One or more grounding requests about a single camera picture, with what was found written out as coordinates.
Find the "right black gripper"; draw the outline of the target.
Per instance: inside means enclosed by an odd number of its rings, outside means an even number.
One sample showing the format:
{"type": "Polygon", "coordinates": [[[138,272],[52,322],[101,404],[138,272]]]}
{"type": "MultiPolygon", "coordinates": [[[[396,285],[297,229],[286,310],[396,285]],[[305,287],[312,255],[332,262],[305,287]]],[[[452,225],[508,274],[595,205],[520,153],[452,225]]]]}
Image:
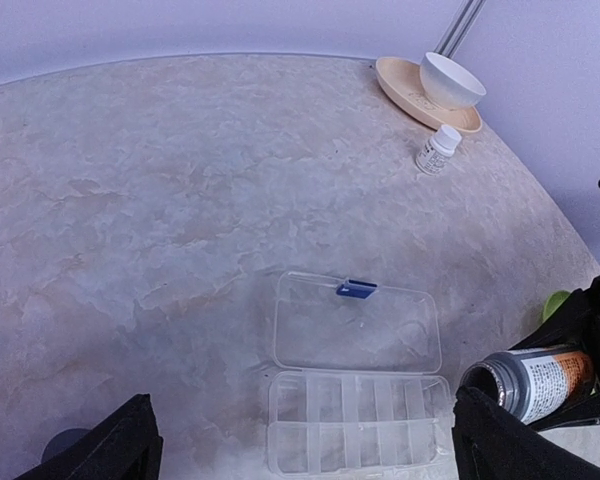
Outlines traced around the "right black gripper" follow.
{"type": "Polygon", "coordinates": [[[581,347],[593,361],[595,392],[573,404],[560,407],[530,424],[536,432],[556,428],[600,425],[600,276],[591,286],[577,289],[535,331],[511,350],[548,348],[557,345],[581,347]]]}

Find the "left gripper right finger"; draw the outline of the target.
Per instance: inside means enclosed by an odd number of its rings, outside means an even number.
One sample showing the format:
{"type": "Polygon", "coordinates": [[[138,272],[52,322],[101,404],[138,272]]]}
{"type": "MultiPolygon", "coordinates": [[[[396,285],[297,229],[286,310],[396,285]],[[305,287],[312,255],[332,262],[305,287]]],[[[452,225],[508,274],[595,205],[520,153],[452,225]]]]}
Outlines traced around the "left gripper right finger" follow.
{"type": "Polygon", "coordinates": [[[600,479],[600,468],[546,440],[483,392],[456,392],[452,438],[461,479],[600,479]]]}

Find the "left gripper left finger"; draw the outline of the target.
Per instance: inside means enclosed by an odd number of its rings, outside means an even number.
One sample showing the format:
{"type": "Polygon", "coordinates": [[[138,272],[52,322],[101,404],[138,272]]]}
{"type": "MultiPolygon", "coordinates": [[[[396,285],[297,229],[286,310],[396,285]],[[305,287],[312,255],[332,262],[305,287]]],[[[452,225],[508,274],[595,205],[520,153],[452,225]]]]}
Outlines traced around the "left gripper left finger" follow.
{"type": "Polygon", "coordinates": [[[26,479],[157,479],[162,436],[148,394],[136,394],[26,479]]]}

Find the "clear plastic pill organizer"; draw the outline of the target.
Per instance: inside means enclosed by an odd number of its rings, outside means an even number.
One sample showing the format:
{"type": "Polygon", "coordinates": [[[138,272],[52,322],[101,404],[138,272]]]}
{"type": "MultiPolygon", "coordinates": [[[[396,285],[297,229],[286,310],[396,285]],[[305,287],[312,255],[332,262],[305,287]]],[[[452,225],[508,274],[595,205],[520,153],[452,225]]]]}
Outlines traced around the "clear plastic pill organizer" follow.
{"type": "Polygon", "coordinates": [[[272,357],[272,473],[409,479],[452,461],[452,399],[429,294],[286,272],[276,286],[272,357]]]}

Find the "orange pill bottle grey cap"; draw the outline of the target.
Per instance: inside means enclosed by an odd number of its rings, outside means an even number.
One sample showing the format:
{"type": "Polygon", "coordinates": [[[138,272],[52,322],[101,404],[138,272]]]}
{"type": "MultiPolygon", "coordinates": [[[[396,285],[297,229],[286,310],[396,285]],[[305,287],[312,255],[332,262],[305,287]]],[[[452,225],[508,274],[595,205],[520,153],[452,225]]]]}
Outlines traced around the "orange pill bottle grey cap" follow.
{"type": "Polygon", "coordinates": [[[529,425],[589,396],[596,374],[573,345],[496,352],[471,365],[461,385],[476,388],[529,425]]]}

